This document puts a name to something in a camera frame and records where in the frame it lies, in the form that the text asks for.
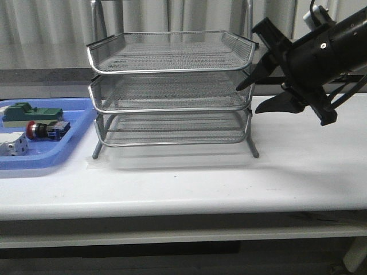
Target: white electrical component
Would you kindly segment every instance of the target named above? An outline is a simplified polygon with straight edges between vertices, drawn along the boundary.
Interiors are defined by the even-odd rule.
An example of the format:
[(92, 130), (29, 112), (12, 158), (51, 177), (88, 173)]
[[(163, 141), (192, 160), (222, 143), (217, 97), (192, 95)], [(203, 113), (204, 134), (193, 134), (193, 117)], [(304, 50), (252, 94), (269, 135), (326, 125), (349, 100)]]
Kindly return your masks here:
[(24, 132), (0, 133), (0, 156), (22, 156), (27, 150)]

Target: wire mesh desk tray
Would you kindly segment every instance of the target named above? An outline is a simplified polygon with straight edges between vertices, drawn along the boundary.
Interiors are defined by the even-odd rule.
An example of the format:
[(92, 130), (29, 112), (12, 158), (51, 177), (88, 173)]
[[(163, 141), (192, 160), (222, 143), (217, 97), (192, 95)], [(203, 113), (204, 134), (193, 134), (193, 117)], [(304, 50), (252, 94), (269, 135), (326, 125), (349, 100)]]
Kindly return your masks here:
[(226, 31), (121, 33), (88, 45), (98, 74), (240, 70), (255, 43)]
[(250, 119), (247, 111), (99, 114), (95, 127), (109, 147), (238, 143), (247, 137)]
[(242, 71), (100, 76), (89, 94), (100, 113), (241, 110), (251, 88), (236, 91)]

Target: blue plastic tray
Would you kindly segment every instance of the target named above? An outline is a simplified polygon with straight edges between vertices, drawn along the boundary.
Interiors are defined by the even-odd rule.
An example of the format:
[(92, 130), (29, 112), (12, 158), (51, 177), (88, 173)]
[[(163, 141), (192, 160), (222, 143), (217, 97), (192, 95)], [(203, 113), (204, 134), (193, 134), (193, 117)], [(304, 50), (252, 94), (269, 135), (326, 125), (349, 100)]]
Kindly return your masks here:
[[(34, 169), (54, 166), (67, 159), (84, 132), (96, 117), (90, 98), (73, 99), (16, 99), (0, 101), (0, 107), (17, 102), (29, 102), (32, 107), (62, 108), (64, 120), (69, 121), (71, 129), (59, 141), (28, 140), (28, 152), (24, 156), (0, 156), (0, 170)], [(4, 128), (0, 116), (0, 133), (25, 131), (25, 128)]]

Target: stacked letter tray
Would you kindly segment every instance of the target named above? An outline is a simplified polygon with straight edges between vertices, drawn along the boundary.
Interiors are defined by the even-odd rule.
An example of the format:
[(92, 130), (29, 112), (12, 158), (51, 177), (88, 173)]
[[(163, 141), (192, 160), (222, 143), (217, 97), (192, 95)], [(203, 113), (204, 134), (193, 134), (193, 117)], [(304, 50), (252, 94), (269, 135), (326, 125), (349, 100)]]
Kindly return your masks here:
[(255, 43), (225, 31), (122, 33), (88, 45), (99, 147), (251, 141)]

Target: green electrical component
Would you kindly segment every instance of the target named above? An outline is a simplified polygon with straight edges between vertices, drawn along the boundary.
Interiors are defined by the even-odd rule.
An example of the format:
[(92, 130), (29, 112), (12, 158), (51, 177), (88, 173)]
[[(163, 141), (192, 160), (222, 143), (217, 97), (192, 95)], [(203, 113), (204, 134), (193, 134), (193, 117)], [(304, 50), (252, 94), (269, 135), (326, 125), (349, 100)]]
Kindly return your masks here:
[(15, 103), (9, 106), (2, 119), (4, 127), (26, 127), (30, 121), (49, 124), (52, 121), (63, 121), (61, 108), (32, 108), (28, 102)]

